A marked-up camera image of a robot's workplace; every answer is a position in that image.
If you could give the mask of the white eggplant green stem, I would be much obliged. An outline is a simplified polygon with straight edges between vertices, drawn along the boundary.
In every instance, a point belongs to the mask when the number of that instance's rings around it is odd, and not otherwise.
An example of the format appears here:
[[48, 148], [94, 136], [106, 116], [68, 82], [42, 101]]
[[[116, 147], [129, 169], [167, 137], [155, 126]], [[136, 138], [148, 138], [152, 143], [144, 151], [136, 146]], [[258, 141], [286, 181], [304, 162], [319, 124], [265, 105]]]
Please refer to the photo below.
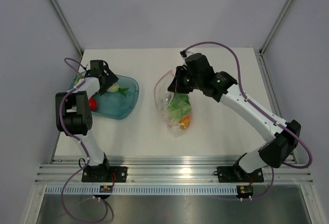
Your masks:
[[129, 90], [129, 88], [121, 88], [119, 86], [118, 82], [116, 82], [110, 88], [107, 89], [107, 92], [111, 92], [111, 93], [118, 92], [126, 97], [128, 90]]

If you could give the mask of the green lettuce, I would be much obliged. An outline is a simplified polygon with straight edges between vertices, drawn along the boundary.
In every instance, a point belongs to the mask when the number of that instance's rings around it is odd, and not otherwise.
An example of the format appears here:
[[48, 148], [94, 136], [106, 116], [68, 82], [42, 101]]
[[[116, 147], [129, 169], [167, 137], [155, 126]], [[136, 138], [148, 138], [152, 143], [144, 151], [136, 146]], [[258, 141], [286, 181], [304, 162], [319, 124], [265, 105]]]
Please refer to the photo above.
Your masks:
[[168, 105], [169, 116], [173, 119], [181, 119], [189, 115], [191, 111], [189, 96], [187, 94], [175, 93]]

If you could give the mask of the clear pink zip top bag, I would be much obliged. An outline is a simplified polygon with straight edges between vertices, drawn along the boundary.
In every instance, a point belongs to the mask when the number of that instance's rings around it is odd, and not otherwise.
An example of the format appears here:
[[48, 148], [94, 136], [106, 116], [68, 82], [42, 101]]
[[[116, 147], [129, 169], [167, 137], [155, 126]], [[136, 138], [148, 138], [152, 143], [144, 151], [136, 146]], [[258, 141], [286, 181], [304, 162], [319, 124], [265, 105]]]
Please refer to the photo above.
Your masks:
[[153, 97], [157, 114], [165, 123], [167, 130], [173, 137], [179, 137], [185, 134], [187, 129], [180, 129], [180, 119], [173, 119], [169, 116], [168, 105], [175, 93], [167, 91], [168, 86], [174, 78], [173, 70], [169, 69], [155, 84]]

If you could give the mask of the red tomato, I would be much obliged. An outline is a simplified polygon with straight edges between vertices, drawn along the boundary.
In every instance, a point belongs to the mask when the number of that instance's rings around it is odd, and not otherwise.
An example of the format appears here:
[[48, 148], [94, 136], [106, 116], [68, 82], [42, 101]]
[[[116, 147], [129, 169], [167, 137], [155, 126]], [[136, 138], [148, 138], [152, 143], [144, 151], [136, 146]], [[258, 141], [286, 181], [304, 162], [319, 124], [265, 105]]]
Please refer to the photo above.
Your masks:
[[89, 99], [89, 107], [90, 107], [91, 111], [96, 111], [97, 110], [98, 104], [97, 104], [97, 101], [93, 97], [91, 97]]

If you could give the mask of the red orange mango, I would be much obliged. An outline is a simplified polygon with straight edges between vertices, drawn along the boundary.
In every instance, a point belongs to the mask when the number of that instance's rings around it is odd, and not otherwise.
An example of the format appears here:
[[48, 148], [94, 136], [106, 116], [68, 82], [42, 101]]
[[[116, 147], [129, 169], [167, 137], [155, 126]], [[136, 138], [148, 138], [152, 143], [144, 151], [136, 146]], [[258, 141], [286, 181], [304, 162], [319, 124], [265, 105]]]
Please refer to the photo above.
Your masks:
[[182, 117], [178, 123], [180, 129], [187, 129], [190, 125], [191, 118], [192, 118], [191, 114]]

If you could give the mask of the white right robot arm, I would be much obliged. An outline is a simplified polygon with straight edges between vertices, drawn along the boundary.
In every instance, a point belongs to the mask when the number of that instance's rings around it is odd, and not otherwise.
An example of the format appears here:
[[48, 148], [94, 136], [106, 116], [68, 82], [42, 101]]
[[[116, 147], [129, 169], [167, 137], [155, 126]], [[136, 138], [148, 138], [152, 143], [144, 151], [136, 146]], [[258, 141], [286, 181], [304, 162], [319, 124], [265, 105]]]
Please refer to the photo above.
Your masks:
[[181, 51], [180, 55], [185, 63], [176, 67], [168, 91], [189, 94], [200, 90], [236, 112], [265, 141], [259, 148], [240, 156], [223, 176], [231, 182], [247, 182], [263, 167], [279, 168], [297, 147], [301, 125], [296, 120], [287, 122], [261, 106], [255, 107], [256, 102], [240, 90], [238, 81], [225, 71], [215, 72], [205, 55], [189, 51]]

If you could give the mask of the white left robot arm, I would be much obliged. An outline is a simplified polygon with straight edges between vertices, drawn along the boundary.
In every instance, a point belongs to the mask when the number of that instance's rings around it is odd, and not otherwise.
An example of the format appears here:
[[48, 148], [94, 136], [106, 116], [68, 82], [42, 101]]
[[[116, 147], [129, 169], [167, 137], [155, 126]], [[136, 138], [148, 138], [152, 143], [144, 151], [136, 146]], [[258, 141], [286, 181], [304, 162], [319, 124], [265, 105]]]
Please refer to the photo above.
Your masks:
[[80, 79], [72, 89], [55, 95], [56, 126], [58, 131], [75, 139], [85, 154], [85, 165], [80, 166], [83, 182], [115, 182], [116, 170], [110, 166], [91, 131], [93, 117], [89, 100], [95, 94], [106, 93], [118, 82], [118, 77], [103, 60], [91, 60], [89, 65], [84, 75], [77, 72]]

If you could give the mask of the white cauliflower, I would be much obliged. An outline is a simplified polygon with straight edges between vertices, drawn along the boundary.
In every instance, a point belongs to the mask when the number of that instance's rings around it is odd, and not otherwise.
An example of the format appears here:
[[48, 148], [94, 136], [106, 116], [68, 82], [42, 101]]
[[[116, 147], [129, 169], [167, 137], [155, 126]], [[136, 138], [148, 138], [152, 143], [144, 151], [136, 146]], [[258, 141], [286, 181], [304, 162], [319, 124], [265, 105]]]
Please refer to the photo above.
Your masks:
[[77, 77], [77, 79], [75, 80], [75, 85], [76, 86], [80, 85], [83, 80], [84, 79], [81, 76]]

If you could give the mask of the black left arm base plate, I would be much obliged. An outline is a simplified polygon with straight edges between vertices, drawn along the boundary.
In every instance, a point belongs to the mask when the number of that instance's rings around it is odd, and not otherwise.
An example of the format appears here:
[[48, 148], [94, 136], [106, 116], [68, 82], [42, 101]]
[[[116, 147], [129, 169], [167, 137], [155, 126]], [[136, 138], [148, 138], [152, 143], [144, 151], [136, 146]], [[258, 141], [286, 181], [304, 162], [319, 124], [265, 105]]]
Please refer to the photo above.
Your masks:
[[101, 166], [88, 166], [83, 170], [82, 182], [85, 183], [125, 183], [128, 168], [125, 166], [110, 166], [108, 169]]

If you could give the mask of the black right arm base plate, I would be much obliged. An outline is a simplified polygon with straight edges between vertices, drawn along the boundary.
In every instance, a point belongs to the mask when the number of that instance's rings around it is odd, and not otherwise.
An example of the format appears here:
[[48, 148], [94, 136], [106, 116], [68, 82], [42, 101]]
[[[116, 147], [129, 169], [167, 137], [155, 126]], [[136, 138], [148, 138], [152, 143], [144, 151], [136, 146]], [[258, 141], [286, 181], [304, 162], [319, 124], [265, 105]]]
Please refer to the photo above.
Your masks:
[[264, 182], [262, 169], [246, 173], [237, 166], [218, 166], [213, 172], [218, 177], [219, 183], [261, 183]]

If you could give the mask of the aluminium frame rail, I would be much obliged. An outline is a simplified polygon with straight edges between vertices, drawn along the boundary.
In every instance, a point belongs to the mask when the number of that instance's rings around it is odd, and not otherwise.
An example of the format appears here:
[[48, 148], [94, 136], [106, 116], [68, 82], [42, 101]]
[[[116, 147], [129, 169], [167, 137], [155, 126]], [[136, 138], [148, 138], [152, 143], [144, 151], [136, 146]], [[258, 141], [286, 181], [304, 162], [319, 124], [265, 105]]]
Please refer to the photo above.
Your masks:
[[[78, 172], [78, 156], [55, 156], [40, 165], [36, 184], [64, 184]], [[126, 166], [126, 185], [218, 185], [214, 171], [232, 165], [236, 156], [109, 156], [113, 166]]]

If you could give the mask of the left aluminium corner post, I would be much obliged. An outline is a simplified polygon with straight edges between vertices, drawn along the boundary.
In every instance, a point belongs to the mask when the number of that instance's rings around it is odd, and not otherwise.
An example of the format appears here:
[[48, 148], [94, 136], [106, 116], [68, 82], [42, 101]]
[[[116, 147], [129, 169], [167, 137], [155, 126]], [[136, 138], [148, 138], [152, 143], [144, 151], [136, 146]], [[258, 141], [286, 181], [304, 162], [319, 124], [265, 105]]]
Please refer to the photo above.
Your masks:
[[84, 50], [81, 47], [76, 35], [74, 34], [59, 2], [57, 0], [48, 0], [52, 9], [54, 10], [54, 13], [56, 15], [56, 17], [58, 18], [58, 20], [60, 21], [63, 29], [65, 30], [69, 40], [71, 41], [75, 51], [77, 52], [77, 54], [79, 55], [80, 58], [83, 57], [83, 53]]

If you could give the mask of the aluminium corner post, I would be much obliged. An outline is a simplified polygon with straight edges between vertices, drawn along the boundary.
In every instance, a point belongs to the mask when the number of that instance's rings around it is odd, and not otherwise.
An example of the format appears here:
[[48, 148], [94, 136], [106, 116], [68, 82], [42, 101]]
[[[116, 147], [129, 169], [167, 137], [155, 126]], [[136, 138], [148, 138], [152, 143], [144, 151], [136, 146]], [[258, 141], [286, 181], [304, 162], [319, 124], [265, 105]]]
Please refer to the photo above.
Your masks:
[[75, 51], [77, 52], [77, 54], [79, 55], [80, 58], [83, 57], [83, 53], [84, 50], [81, 47], [76, 35], [74, 34], [59, 2], [57, 0], [48, 0], [52, 9], [54, 10], [54, 13], [56, 15], [56, 17], [58, 18], [58, 20], [60, 21], [63, 29], [65, 30], [69, 40], [71, 41]]
[[262, 47], [259, 50], [260, 56], [264, 56], [266, 50], [269, 48], [270, 43], [274, 39], [275, 35], [279, 31], [281, 25], [283, 24], [286, 16], [289, 13], [289, 10], [292, 8], [295, 0], [286, 0], [283, 7], [281, 8], [279, 15], [277, 16], [268, 36], [266, 37], [264, 43], [262, 44]]

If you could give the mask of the right aluminium corner post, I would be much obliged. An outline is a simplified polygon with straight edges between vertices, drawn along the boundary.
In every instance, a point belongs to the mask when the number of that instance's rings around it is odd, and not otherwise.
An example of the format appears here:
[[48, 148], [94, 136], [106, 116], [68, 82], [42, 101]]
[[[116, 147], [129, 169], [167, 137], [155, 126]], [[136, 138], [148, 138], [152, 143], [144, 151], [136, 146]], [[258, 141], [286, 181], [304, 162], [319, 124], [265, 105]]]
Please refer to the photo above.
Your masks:
[[295, 0], [286, 0], [283, 7], [281, 8], [279, 15], [277, 16], [268, 36], [266, 37], [264, 43], [262, 44], [262, 47], [259, 50], [260, 56], [264, 56], [266, 50], [269, 48], [270, 43], [274, 39], [275, 35], [279, 31], [281, 25], [283, 24], [286, 16], [289, 13], [289, 10], [292, 8]]

